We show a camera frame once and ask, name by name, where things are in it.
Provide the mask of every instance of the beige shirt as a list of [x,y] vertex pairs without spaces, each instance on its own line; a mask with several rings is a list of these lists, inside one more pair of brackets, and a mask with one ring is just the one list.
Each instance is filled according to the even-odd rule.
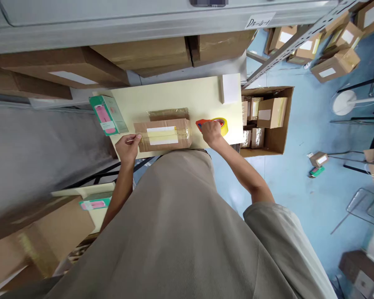
[[171,152],[46,298],[336,298],[295,214],[256,203],[244,219],[208,154]]

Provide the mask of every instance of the sleeve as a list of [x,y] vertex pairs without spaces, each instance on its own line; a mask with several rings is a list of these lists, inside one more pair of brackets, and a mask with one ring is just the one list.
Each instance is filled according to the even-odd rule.
[[297,216],[275,203],[259,202],[244,220],[303,299],[337,299]]

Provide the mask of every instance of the yellow tape roll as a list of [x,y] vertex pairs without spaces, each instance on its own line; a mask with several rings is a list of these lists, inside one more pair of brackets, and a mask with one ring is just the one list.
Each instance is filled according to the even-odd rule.
[[227,120],[225,118],[213,118],[212,121],[217,121],[220,123],[221,125],[220,132],[221,132],[221,135],[224,137],[229,131],[229,127],[227,126]]

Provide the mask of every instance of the hand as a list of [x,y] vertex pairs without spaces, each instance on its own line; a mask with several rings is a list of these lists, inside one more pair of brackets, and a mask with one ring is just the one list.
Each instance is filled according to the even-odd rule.
[[202,124],[201,130],[204,140],[214,150],[217,150],[225,141],[220,128],[220,123],[215,121]]
[[122,138],[115,144],[115,150],[119,155],[122,165],[133,167],[138,152],[138,143],[141,135],[129,134],[122,136]]

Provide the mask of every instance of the light yellow table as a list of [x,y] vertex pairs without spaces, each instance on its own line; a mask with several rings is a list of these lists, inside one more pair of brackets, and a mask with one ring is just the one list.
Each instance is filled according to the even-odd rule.
[[[200,119],[225,118],[229,132],[224,137],[229,144],[242,143],[241,86],[236,84],[233,104],[221,103],[220,77],[208,77],[153,85],[113,89],[95,95],[114,97],[129,133],[112,135],[115,144],[123,135],[134,134],[134,123],[150,121],[147,112],[163,109],[188,108],[192,127],[191,148],[209,148],[195,122]],[[167,151],[138,153],[137,158],[165,154]]]

